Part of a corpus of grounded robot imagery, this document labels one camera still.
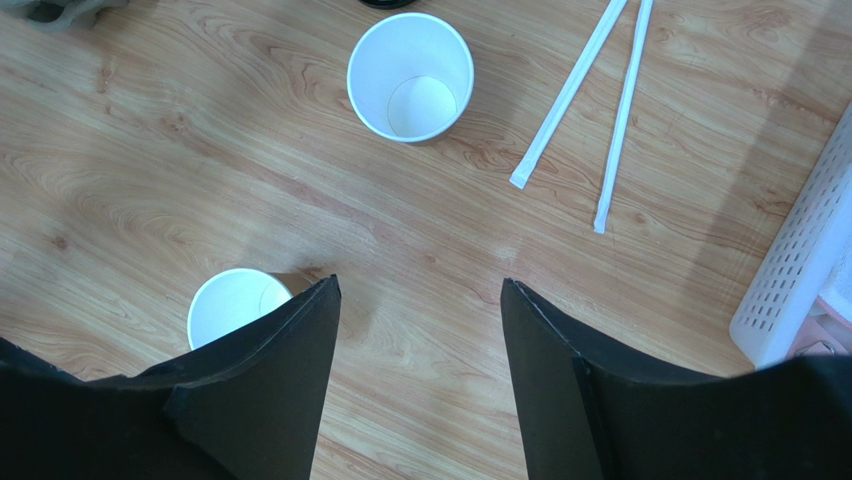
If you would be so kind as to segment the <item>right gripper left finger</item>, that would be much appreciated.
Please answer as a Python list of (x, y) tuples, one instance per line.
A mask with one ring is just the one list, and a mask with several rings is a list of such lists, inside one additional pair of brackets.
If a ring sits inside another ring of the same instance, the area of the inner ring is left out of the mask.
[(84, 381), (3, 340), (5, 479), (306, 479), (338, 333), (336, 276), (137, 376)]

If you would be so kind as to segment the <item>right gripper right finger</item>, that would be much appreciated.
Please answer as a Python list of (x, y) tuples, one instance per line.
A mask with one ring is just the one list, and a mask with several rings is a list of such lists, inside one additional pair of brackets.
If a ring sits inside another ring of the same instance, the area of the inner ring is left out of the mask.
[(851, 360), (737, 377), (632, 348), (506, 279), (501, 316), (532, 479), (847, 479)]

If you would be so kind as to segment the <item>brown paper cup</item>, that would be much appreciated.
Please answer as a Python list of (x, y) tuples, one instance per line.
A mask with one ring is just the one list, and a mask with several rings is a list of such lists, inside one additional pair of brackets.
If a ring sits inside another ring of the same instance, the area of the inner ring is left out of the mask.
[(187, 316), (192, 350), (201, 348), (273, 312), (314, 281), (300, 273), (233, 268), (208, 279), (196, 291)]
[(346, 88), (360, 121), (399, 143), (431, 141), (467, 108), (475, 67), (465, 39), (447, 21), (421, 12), (370, 27), (349, 58)]

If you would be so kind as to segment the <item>white plastic basket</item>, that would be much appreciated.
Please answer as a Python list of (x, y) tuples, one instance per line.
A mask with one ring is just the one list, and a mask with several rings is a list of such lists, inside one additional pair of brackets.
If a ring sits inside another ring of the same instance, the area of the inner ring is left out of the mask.
[(851, 236), (851, 108), (827, 141), (729, 326), (763, 369), (782, 362)]

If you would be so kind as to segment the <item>white wrapped straw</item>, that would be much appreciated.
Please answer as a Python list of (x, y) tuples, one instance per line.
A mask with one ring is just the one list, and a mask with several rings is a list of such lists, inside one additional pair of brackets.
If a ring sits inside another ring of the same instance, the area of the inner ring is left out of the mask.
[(610, 147), (606, 159), (602, 189), (599, 197), (596, 216), (593, 222), (595, 233), (604, 234), (608, 214), (612, 202), (618, 167), (623, 150), (626, 131), (630, 119), (631, 106), (638, 81), (644, 45), (651, 20), (653, 0), (641, 0), (634, 29), (633, 43), (629, 62), (622, 85), (621, 97), (616, 112), (615, 124)]
[(627, 0), (612, 0), (604, 10), (536, 135), (532, 139), (520, 163), (512, 172), (509, 181), (513, 186), (519, 189), (525, 188), (541, 155), (627, 3)]

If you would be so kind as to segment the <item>pulp cup carrier tray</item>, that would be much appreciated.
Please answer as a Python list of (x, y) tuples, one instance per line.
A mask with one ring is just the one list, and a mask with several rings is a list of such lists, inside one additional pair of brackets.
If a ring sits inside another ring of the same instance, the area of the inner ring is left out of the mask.
[(1, 0), (1, 12), (43, 33), (91, 28), (104, 9), (129, 0)]

